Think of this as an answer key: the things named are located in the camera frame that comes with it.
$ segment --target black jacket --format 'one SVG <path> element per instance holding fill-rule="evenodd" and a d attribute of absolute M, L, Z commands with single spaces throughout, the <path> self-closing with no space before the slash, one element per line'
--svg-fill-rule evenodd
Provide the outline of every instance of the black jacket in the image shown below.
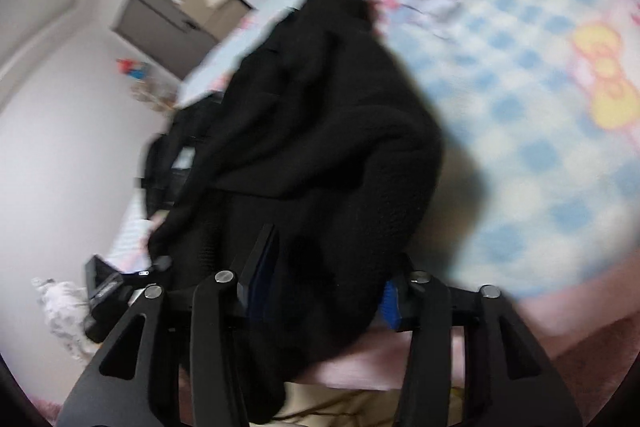
<path fill-rule="evenodd" d="M 178 112 L 147 158 L 153 213 L 178 152 L 195 148 L 148 242 L 173 258 L 174 289 L 228 267 L 264 224 L 280 233 L 264 320 L 238 336 L 256 423 L 284 381 L 369 326 L 436 184 L 440 131 L 371 30 L 364 0 L 308 0 L 242 60 L 222 103 Z"/>

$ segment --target metal screw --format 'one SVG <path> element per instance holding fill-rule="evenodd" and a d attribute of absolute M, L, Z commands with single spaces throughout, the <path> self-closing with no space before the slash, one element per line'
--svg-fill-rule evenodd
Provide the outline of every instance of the metal screw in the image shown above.
<path fill-rule="evenodd" d="M 500 289 L 493 285 L 486 284 L 480 288 L 480 293 L 482 294 L 482 297 L 497 299 L 500 296 Z"/>
<path fill-rule="evenodd" d="M 157 284 L 152 284 L 145 288 L 145 297 L 147 299 L 155 299 L 162 295 L 162 288 Z"/>
<path fill-rule="evenodd" d="M 427 284 L 431 280 L 431 275 L 425 271 L 418 270 L 409 274 L 409 280 L 418 284 Z"/>
<path fill-rule="evenodd" d="M 231 282 L 234 279 L 234 273 L 231 270 L 220 270 L 216 273 L 216 282 Z"/>

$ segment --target bedsheet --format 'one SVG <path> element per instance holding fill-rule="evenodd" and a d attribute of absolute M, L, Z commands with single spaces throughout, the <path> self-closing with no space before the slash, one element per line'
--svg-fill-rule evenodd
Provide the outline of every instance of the bedsheet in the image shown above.
<path fill-rule="evenodd" d="M 377 1 L 381 38 L 447 135 L 416 264 L 461 287 L 500 286 L 552 355 L 637 310 L 640 0 L 464 0 L 428 28 L 400 0 Z M 302 2 L 245 17 L 180 103 L 224 89 Z M 127 216 L 108 260 L 133 270 L 147 263 L 139 195 Z"/>

